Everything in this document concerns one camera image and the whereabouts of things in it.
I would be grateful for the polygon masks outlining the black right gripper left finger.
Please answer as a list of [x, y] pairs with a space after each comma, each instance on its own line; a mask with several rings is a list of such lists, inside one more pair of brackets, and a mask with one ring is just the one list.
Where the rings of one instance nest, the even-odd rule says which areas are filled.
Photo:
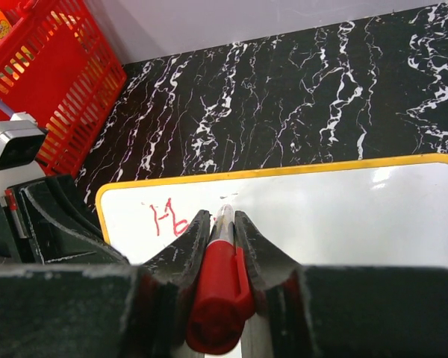
[[185, 336], [209, 229], [200, 210], [141, 266], [0, 265], [0, 357], [194, 357]]

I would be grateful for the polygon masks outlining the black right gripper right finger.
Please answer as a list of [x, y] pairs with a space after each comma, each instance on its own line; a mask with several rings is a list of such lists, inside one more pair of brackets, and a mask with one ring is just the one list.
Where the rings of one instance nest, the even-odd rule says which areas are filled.
[[244, 357], [448, 357], [448, 269], [303, 265], [234, 217], [255, 314]]

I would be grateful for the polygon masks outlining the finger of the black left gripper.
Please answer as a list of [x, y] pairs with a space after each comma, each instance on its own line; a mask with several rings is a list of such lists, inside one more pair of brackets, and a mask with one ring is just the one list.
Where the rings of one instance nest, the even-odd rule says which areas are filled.
[[18, 263], [127, 264], [105, 242], [96, 214], [71, 175], [46, 176], [5, 191], [3, 242]]

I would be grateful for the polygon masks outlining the red marker cap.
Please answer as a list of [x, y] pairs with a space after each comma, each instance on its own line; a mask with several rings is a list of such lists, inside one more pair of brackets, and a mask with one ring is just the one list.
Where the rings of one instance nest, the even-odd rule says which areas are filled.
[[203, 354], [231, 351], [255, 313], [243, 249], [218, 239], [206, 250], [187, 323], [188, 346]]

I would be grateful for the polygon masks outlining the white red marker pen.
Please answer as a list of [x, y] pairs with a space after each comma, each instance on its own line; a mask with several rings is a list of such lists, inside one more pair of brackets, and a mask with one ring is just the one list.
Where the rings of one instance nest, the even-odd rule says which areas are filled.
[[208, 244], [218, 241], [234, 245], [234, 209], [230, 204], [218, 210]]

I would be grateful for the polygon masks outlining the white board with orange frame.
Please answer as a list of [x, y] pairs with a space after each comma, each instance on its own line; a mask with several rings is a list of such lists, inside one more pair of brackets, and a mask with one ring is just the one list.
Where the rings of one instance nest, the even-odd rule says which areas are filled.
[[106, 243], [134, 265], [200, 210], [210, 215], [206, 250], [225, 204], [303, 265], [448, 269], [447, 154], [109, 183], [96, 195]]

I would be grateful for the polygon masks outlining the red plastic shopping basket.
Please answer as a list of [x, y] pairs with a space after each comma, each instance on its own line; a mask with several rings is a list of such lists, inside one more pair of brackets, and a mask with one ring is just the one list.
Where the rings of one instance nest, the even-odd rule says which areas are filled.
[[122, 65], [84, 1], [0, 1], [0, 99], [48, 131], [48, 175], [76, 176], [125, 83]]

